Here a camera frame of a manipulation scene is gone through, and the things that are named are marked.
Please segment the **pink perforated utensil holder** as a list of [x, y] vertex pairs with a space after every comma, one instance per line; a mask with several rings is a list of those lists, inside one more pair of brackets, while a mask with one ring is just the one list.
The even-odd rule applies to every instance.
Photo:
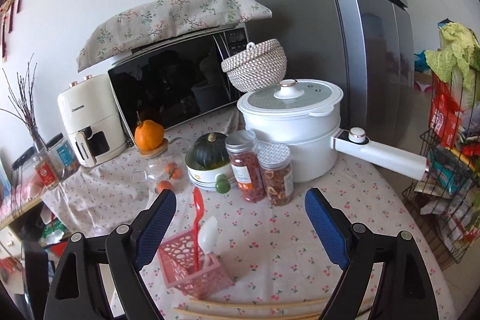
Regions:
[[203, 267], [205, 255], [199, 249], [199, 267], [194, 261], [194, 230], [192, 228], [164, 239], [157, 251], [160, 269], [166, 288], [179, 291], [197, 299], [205, 299], [234, 285], [219, 257], [210, 255]]

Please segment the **cherry print tablecloth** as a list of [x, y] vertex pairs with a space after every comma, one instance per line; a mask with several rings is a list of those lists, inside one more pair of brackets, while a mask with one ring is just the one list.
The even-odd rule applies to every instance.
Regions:
[[[105, 235], [130, 223], [155, 198], [139, 174], [146, 168], [137, 149], [74, 175], [43, 194], [43, 202], [72, 232]], [[396, 235], [411, 232], [421, 250], [433, 285], [441, 319], [456, 316], [452, 297], [439, 265], [413, 217], [374, 166], [341, 155], [334, 168], [313, 186], [352, 222], [372, 232]], [[216, 252], [234, 285], [213, 301], [235, 303], [298, 302], [328, 297], [342, 273], [330, 262], [304, 211], [308, 184], [298, 184], [291, 201], [273, 206], [268, 200], [246, 202], [232, 188], [203, 195], [206, 216], [215, 216], [219, 235]], [[299, 308], [210, 307], [209, 313], [233, 315], [291, 315]]]

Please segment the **blue label glass jar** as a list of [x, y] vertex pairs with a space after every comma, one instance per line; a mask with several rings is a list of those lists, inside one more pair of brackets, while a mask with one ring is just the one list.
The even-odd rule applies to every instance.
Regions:
[[77, 156], [69, 140], [64, 137], [62, 132], [50, 139], [46, 146], [49, 152], [61, 161], [64, 169], [64, 178], [74, 174], [79, 169], [80, 163]]

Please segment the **red plastic spoon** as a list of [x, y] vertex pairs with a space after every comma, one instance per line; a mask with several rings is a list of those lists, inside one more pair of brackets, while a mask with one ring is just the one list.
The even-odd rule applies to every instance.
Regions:
[[193, 190], [193, 203], [195, 206], [195, 217], [193, 221], [193, 253], [194, 253], [194, 268], [199, 271], [199, 224], [204, 216], [203, 195], [198, 187]]

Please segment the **clear jar with tangerines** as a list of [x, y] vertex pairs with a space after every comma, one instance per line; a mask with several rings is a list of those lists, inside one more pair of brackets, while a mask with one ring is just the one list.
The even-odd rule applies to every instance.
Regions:
[[163, 153], [146, 162], [145, 175], [151, 192], [179, 192], [185, 184], [186, 168], [181, 153]]

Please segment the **orange fruit on coaster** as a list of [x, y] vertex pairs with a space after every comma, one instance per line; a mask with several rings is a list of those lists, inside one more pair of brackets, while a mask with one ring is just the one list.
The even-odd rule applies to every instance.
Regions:
[[141, 119], [137, 113], [137, 126], [134, 141], [141, 151], [151, 151], [158, 148], [164, 140], [164, 127], [151, 119]]

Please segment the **short jar dried slices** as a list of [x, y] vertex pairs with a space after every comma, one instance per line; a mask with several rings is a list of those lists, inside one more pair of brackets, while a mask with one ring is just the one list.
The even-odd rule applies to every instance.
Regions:
[[257, 155], [267, 197], [275, 206], [288, 204], [294, 191], [289, 150], [284, 144], [265, 144]]

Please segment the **red snack package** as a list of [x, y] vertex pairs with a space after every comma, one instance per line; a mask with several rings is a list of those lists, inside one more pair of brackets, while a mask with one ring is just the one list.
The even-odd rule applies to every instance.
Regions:
[[442, 147], [451, 148], [456, 143], [461, 125], [463, 98], [462, 77], [452, 77], [450, 82], [443, 82], [433, 74], [433, 95], [430, 106], [430, 129], [439, 138]]

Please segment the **dark green squash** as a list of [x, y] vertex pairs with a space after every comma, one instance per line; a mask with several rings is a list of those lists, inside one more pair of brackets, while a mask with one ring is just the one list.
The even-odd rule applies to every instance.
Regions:
[[220, 132], [202, 135], [193, 144], [193, 159], [207, 170], [224, 165], [230, 160], [225, 148], [226, 138], [227, 135]]

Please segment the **glass vase dry twigs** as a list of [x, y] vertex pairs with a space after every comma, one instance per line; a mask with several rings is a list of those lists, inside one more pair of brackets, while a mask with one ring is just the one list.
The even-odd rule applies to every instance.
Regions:
[[46, 143], [38, 130], [37, 119], [34, 107], [34, 87], [36, 80], [36, 70], [38, 64], [33, 65], [31, 69], [33, 56], [27, 62], [24, 74], [16, 73], [16, 83], [13, 85], [7, 77], [5, 71], [3, 75], [7, 82], [7, 97], [12, 104], [14, 111], [1, 108], [1, 111], [14, 116], [26, 126], [32, 143], [39, 154], [47, 151]]

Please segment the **white electric cooking pot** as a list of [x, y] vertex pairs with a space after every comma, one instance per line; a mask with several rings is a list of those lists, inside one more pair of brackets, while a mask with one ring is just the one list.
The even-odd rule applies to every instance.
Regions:
[[339, 153], [357, 157], [411, 179], [428, 171], [421, 155], [378, 143], [364, 129], [341, 128], [343, 91], [318, 79], [284, 79], [238, 100], [246, 129], [260, 142], [289, 147], [295, 183], [305, 183], [327, 173]]

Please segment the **tall jar red dried fruit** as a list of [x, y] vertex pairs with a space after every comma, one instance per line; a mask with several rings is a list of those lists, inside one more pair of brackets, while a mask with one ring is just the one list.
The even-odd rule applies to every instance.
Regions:
[[256, 134], [250, 130], [231, 133], [225, 139], [233, 175], [247, 202], [259, 202], [266, 197], [257, 157]]

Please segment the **floral microwave cover cloth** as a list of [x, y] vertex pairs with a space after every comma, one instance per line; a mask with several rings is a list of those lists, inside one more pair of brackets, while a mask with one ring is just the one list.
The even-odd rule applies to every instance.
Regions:
[[269, 19], [256, 0], [156, 0], [124, 10], [93, 31], [76, 58], [78, 71], [155, 42], [209, 28]]

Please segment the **grey refrigerator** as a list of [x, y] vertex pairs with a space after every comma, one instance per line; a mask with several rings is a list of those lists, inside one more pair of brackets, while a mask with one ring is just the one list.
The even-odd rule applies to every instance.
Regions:
[[287, 76], [321, 79], [344, 93], [344, 127], [395, 145], [413, 105], [413, 33], [407, 0], [256, 0], [272, 17], [247, 24], [251, 40], [275, 38]]

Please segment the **red hanging wall ornament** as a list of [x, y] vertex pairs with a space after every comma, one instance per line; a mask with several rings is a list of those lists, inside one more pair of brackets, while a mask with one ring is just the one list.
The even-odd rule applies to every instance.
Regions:
[[3, 0], [1, 4], [1, 60], [7, 61], [7, 35], [13, 29], [15, 14], [20, 12], [22, 0]]

